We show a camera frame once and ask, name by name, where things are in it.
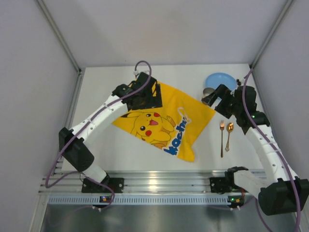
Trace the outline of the steel cup with cork base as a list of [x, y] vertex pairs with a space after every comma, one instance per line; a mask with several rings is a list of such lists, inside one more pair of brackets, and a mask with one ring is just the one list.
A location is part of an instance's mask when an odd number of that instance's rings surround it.
[[203, 97], [201, 99], [202, 103], [205, 104], [204, 99], [209, 96], [210, 94], [212, 94], [215, 91], [215, 89], [211, 88], [211, 87], [206, 87], [203, 89]]

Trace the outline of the yellow Pikachu cloth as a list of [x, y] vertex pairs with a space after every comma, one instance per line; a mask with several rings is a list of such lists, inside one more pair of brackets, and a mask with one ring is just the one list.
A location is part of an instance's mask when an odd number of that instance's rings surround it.
[[186, 93], [161, 83], [162, 107], [130, 110], [113, 124], [131, 135], [193, 162], [193, 144], [209, 124], [215, 111]]

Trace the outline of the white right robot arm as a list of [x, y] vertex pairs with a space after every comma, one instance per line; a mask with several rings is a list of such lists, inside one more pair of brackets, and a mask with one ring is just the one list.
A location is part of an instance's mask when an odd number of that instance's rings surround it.
[[231, 91], [221, 84], [201, 100], [212, 106], [220, 99], [215, 111], [227, 119], [236, 118], [266, 174], [266, 179], [261, 179], [245, 167], [232, 167], [225, 171], [225, 182], [232, 189], [244, 189], [253, 195], [268, 216], [299, 213], [309, 196], [309, 181], [299, 178], [283, 157], [267, 116], [257, 110], [256, 95], [253, 87], [239, 86]]

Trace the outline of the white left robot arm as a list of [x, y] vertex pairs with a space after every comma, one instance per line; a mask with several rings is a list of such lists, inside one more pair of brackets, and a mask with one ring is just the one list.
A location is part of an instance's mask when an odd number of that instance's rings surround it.
[[117, 86], [104, 104], [87, 119], [71, 129], [63, 128], [59, 132], [60, 154], [76, 171], [103, 184], [109, 175], [96, 164], [90, 151], [91, 143], [126, 112], [161, 106], [160, 85], [155, 78], [141, 72], [129, 85]]

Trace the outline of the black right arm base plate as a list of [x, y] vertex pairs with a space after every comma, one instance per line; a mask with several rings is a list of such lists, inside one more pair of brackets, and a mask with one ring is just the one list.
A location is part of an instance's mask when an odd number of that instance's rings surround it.
[[224, 177], [211, 177], [209, 178], [211, 193], [225, 194], [225, 193], [241, 193], [240, 188], [233, 188], [229, 185]]

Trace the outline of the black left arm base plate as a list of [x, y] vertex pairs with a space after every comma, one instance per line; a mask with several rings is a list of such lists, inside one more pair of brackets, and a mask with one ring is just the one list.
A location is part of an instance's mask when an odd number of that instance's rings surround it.
[[[110, 178], [104, 185], [108, 186], [114, 191], [114, 193], [122, 193], [124, 189], [124, 179], [123, 178]], [[111, 191], [105, 187], [102, 187], [94, 182], [84, 178], [82, 193], [110, 193]]]

